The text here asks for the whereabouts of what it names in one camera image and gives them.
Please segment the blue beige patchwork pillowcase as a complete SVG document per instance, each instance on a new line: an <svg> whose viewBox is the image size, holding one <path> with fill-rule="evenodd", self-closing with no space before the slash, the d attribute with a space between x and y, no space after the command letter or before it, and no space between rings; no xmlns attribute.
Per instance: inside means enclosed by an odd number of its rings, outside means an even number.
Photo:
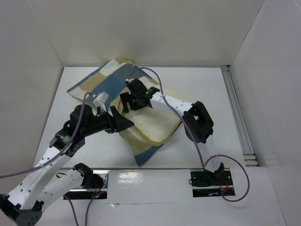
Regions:
<svg viewBox="0 0 301 226"><path fill-rule="evenodd" d="M119 97L121 93L128 90L125 84L125 80L128 77L132 79L138 78L147 88L159 88L157 81L151 78L147 73L137 70L137 67L133 65L131 61L113 59L69 88L67 93L75 99L82 100L84 94L87 92L96 96L105 92L108 94L104 102L106 109L109 109L111 106L115 106L117 109L115 99ZM130 139L130 141L128 144L138 166L144 165L164 144L152 146L141 141L134 141L133 139Z"/></svg>

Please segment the cream and yellow pillow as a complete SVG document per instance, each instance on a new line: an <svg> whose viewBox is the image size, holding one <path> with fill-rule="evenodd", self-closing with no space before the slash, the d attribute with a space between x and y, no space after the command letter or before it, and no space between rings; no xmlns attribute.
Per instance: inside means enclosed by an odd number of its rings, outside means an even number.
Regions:
<svg viewBox="0 0 301 226"><path fill-rule="evenodd" d="M180 119L173 113L155 108L143 108L137 111L123 111L120 97L115 99L117 110L135 125L120 132L119 135L130 143L130 139L141 141L152 146L166 142L176 128L181 124Z"/></svg>

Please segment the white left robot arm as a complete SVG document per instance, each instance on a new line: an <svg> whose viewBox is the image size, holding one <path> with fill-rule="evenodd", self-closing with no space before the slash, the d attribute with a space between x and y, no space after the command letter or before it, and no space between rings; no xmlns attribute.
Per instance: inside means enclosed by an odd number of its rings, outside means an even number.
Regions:
<svg viewBox="0 0 301 226"><path fill-rule="evenodd" d="M8 194L1 194L1 211L18 226L34 226L43 211L70 190L81 187L100 191L103 178L83 163L76 164L59 180L53 176L85 144L85 138L100 132L115 133L132 127L134 123L112 106L111 111L78 105L70 119L50 141L45 154L26 178Z"/></svg>

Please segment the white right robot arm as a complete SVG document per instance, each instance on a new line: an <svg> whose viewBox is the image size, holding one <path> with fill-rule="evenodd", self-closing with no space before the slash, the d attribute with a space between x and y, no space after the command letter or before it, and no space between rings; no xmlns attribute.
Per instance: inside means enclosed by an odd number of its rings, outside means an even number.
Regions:
<svg viewBox="0 0 301 226"><path fill-rule="evenodd" d="M148 89L139 79L127 79L125 83L128 92L119 95L125 113L153 108L174 114L183 123L186 136L192 142L203 144L207 149L213 147L214 122L202 102L185 102L165 95L156 87Z"/></svg>

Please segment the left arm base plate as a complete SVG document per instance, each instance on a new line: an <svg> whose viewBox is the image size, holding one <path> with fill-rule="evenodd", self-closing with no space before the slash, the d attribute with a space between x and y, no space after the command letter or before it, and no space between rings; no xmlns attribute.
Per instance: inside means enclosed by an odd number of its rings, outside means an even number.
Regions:
<svg viewBox="0 0 301 226"><path fill-rule="evenodd" d="M68 191L65 196L70 200L105 200L108 196L108 175L108 172L94 173L87 186L77 186Z"/></svg>

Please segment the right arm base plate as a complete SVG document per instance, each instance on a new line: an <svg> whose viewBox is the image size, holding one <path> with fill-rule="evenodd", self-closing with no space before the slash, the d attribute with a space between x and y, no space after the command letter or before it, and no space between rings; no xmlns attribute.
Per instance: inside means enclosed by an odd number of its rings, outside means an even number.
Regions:
<svg viewBox="0 0 301 226"><path fill-rule="evenodd" d="M225 170L222 175L214 181L209 179L203 170L193 170L190 172L188 183L192 187L192 195L197 197L218 197L224 192L224 196L235 196L231 172Z"/></svg>

